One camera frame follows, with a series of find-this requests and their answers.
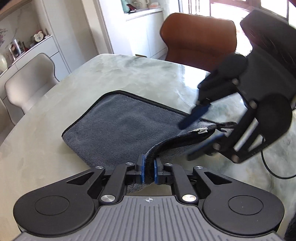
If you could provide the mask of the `white sideboard cabinet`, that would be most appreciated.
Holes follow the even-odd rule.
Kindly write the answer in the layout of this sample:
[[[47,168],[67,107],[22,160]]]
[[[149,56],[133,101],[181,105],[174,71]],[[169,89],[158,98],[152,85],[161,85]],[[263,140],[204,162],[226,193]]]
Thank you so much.
[[[55,38],[50,35],[43,41],[34,45],[27,52],[23,53],[16,61],[1,74],[1,99],[6,98],[6,92],[4,90],[4,84],[23,66],[25,66],[29,61],[31,61],[38,54],[46,54],[55,65],[55,76],[61,81],[67,75],[70,74],[70,70],[63,59],[62,53],[58,49],[58,45]]]

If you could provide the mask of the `white alarm clock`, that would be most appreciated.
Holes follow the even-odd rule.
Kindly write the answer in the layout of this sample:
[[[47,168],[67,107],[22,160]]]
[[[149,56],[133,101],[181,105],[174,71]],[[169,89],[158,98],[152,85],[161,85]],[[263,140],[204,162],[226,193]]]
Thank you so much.
[[[36,43],[41,42],[44,39],[44,33],[43,31],[39,31],[36,34],[34,34],[33,39]]]

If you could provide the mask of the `brown leather chair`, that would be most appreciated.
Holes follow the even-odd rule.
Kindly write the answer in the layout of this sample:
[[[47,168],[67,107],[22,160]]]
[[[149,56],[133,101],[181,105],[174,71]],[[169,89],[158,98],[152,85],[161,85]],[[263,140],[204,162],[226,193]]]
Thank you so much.
[[[237,47],[233,21],[183,13],[170,14],[160,36],[168,48],[165,60],[212,72]]]

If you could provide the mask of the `blue grey microfibre towel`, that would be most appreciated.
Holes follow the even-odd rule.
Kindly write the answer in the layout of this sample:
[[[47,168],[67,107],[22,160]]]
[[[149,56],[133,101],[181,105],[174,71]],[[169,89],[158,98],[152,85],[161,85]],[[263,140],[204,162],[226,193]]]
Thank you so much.
[[[215,131],[235,127],[233,121],[217,123],[200,119],[184,130],[178,124],[186,113],[126,92],[101,96],[62,133],[65,144],[88,166],[113,170],[144,156],[144,180],[128,187],[128,193],[143,190],[154,181],[154,160],[167,161],[206,140]]]

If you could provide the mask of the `beige chair right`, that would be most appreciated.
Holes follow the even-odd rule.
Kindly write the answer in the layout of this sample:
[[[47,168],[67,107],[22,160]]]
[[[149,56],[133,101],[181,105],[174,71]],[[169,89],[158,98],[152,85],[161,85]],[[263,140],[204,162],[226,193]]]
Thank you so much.
[[[53,61],[46,54],[40,53],[16,72],[4,88],[9,102],[26,114],[58,83]]]

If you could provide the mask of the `white vase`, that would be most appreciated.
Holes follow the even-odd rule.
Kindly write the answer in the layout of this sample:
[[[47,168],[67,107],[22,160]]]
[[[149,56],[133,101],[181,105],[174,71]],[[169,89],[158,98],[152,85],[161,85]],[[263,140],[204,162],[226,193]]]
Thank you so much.
[[[4,71],[6,71],[8,68],[8,64],[6,61],[5,56],[3,56],[3,54],[0,54],[0,72],[3,73]]]

